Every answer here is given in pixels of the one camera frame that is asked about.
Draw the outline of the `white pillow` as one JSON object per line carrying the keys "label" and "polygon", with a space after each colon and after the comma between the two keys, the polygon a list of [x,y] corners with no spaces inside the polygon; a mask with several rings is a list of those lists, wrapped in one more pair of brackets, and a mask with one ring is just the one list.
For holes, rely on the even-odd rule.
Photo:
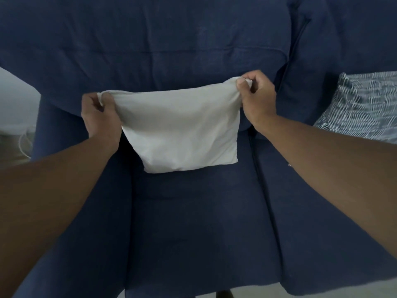
{"label": "white pillow", "polygon": [[241,95],[233,77],[223,83],[181,90],[113,96],[122,130],[144,171],[162,174],[233,165],[237,158]]}

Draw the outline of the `person's left forearm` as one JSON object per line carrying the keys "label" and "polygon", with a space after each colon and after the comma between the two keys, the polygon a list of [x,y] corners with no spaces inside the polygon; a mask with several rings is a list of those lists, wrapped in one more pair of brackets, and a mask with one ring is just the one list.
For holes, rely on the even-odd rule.
{"label": "person's left forearm", "polygon": [[94,135],[0,171],[0,298],[24,278],[81,210],[120,139]]}

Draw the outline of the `person's right forearm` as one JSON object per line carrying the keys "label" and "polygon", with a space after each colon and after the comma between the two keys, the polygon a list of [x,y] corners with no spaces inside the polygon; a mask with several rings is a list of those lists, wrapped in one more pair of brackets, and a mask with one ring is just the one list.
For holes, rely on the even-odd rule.
{"label": "person's right forearm", "polygon": [[311,188],[397,259],[397,145],[278,115],[252,124]]}

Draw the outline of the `person's left hand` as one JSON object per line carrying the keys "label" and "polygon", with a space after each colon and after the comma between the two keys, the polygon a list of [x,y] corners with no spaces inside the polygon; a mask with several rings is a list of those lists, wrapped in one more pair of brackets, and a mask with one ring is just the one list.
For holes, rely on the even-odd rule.
{"label": "person's left hand", "polygon": [[122,135],[122,122],[116,110],[102,110],[97,93],[82,95],[81,116],[88,136],[96,138],[114,154]]}

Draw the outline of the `person's right hand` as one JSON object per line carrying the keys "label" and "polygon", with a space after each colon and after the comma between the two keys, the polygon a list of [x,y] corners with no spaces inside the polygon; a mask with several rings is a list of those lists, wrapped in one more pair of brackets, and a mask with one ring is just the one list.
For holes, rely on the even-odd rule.
{"label": "person's right hand", "polygon": [[276,92],[274,84],[261,70],[243,74],[240,78],[250,79],[251,94],[240,94],[246,118],[260,132],[266,132],[276,114]]}

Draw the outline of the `blue white patterned cushion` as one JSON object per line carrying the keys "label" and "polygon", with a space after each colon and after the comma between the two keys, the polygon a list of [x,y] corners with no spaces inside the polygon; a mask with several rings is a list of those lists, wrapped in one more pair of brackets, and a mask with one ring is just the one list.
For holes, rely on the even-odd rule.
{"label": "blue white patterned cushion", "polygon": [[397,145],[397,71],[340,74],[314,127]]}

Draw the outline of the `dark blue fabric sofa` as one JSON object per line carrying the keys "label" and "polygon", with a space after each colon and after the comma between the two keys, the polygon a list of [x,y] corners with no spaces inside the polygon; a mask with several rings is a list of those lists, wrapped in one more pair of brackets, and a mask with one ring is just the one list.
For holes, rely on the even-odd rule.
{"label": "dark blue fabric sofa", "polygon": [[[41,95],[32,160],[87,138],[84,93],[250,70],[313,125],[339,75],[397,71],[397,0],[0,0],[0,67]],[[122,135],[83,209],[13,298],[186,298],[280,282],[317,294],[397,277],[242,114],[238,163],[148,174]]]}

